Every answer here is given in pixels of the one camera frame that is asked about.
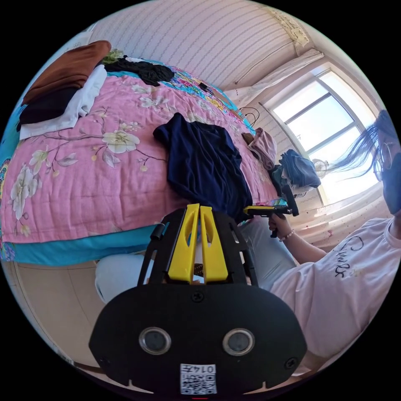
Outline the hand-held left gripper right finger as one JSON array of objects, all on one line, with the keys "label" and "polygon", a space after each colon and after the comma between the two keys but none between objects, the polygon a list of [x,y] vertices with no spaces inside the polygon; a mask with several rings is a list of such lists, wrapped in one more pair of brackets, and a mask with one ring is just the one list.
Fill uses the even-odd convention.
[{"label": "hand-held left gripper right finger", "polygon": [[228,270],[211,207],[200,207],[203,277],[205,284],[226,281]]}]

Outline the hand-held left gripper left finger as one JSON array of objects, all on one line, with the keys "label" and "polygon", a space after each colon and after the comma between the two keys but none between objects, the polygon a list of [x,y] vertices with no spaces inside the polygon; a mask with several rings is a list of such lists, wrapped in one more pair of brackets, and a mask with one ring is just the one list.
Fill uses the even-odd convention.
[{"label": "hand-held left gripper left finger", "polygon": [[173,281],[193,281],[199,210],[199,204],[189,204],[184,212],[168,270]]}]

